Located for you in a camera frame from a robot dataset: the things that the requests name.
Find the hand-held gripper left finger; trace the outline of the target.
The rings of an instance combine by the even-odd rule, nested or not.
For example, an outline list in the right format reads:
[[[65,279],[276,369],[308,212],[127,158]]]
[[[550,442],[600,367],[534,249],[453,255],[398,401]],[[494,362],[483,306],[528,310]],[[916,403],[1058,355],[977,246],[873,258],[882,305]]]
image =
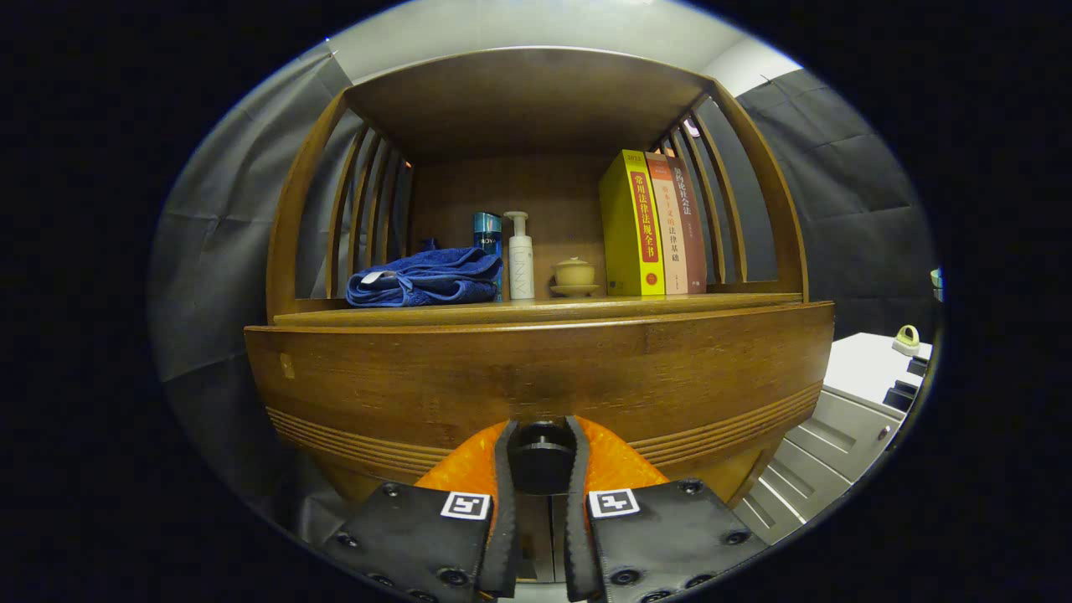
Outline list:
[[[507,420],[472,435],[413,485],[379,484],[344,513],[322,551],[368,580],[378,602],[513,598],[516,428]]]

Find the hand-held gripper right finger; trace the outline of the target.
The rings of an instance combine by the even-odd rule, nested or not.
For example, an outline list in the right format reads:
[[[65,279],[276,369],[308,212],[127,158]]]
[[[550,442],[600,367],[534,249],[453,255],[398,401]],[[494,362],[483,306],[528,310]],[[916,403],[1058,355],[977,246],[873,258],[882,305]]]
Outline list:
[[[568,416],[568,599],[685,602],[766,550],[700,477],[665,477],[616,433]]]

